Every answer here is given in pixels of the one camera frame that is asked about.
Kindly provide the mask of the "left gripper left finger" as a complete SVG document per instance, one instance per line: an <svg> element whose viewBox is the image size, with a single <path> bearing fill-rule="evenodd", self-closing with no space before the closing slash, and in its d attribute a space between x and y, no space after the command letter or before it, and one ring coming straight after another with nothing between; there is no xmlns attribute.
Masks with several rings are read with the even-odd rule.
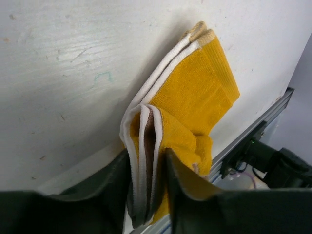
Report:
<svg viewBox="0 0 312 234"><path fill-rule="evenodd" d="M121 234L129 189L123 150L106 167L59 195L0 194L2 234Z"/></svg>

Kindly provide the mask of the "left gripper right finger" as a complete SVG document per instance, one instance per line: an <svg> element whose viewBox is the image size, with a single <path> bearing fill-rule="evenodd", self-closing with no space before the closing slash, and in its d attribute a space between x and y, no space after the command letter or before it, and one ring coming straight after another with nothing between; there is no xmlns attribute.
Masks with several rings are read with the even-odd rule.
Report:
<svg viewBox="0 0 312 234"><path fill-rule="evenodd" d="M167 148L166 181L174 234L309 234L310 189L225 191Z"/></svg>

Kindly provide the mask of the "yellow bear towel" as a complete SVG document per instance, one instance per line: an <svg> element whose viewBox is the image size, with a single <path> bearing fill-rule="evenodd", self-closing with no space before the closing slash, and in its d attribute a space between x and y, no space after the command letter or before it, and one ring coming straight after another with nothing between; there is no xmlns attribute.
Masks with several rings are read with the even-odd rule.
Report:
<svg viewBox="0 0 312 234"><path fill-rule="evenodd" d="M133 228L153 224L169 212L162 177L167 148L195 173L208 175L210 131L239 95L218 37L198 22L147 78L120 124L131 166L127 209Z"/></svg>

